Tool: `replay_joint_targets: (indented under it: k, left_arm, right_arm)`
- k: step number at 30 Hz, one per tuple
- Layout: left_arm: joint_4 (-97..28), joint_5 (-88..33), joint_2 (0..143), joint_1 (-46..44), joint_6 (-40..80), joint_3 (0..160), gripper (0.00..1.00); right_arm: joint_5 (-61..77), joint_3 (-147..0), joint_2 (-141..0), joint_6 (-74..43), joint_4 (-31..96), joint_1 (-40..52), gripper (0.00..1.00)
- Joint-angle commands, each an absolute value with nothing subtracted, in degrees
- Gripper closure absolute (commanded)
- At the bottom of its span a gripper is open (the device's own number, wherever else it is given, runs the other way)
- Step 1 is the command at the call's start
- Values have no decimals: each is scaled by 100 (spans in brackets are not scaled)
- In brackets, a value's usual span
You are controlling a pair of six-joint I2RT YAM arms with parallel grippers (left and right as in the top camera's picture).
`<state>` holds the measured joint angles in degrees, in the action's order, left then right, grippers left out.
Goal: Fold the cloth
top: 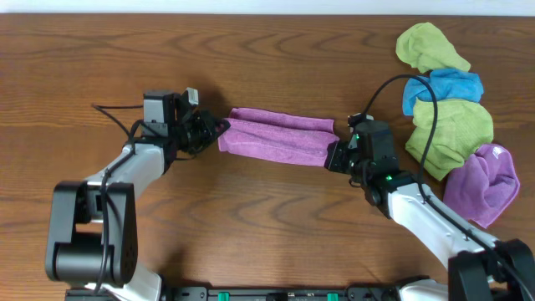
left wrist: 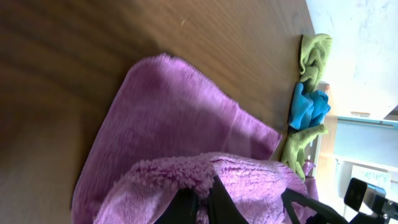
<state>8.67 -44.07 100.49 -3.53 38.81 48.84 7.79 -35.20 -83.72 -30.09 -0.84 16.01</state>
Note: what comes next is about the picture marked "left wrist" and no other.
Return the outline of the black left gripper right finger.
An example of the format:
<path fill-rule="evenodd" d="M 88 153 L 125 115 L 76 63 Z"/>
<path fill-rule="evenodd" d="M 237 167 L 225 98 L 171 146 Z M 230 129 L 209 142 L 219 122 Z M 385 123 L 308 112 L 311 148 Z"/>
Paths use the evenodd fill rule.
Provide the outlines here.
<path fill-rule="evenodd" d="M 208 196 L 208 218 L 209 224 L 248 224 L 218 176 Z"/>

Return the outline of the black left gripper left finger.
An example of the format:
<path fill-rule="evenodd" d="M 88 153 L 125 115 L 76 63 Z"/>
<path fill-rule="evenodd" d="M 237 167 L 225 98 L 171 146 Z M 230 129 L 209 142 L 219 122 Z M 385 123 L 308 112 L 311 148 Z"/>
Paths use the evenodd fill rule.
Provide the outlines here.
<path fill-rule="evenodd" d="M 191 189 L 180 189 L 154 224 L 195 224 L 198 196 Z"/>

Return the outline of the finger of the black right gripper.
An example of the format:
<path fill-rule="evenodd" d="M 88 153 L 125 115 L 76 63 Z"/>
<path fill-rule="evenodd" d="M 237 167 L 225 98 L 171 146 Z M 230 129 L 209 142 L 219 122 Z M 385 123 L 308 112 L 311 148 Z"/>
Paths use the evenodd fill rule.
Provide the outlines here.
<path fill-rule="evenodd" d="M 330 206 L 306 197 L 296 191 L 286 189 L 281 197 L 287 215 L 293 224 L 300 224 L 300 220 L 293 208 L 293 203 L 297 203 L 315 212 L 313 216 L 306 219 L 306 223 L 348 224 L 348 222 Z"/>

